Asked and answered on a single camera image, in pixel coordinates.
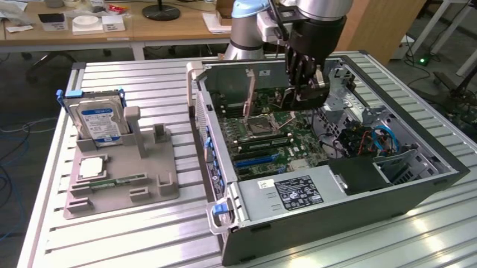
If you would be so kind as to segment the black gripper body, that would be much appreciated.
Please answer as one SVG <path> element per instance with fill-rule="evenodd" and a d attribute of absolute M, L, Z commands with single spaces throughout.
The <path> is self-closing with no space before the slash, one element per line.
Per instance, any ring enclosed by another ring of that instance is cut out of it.
<path fill-rule="evenodd" d="M 346 24 L 346 16 L 334 21 L 303 20 L 293 23 L 289 55 L 325 60 L 334 52 Z"/>

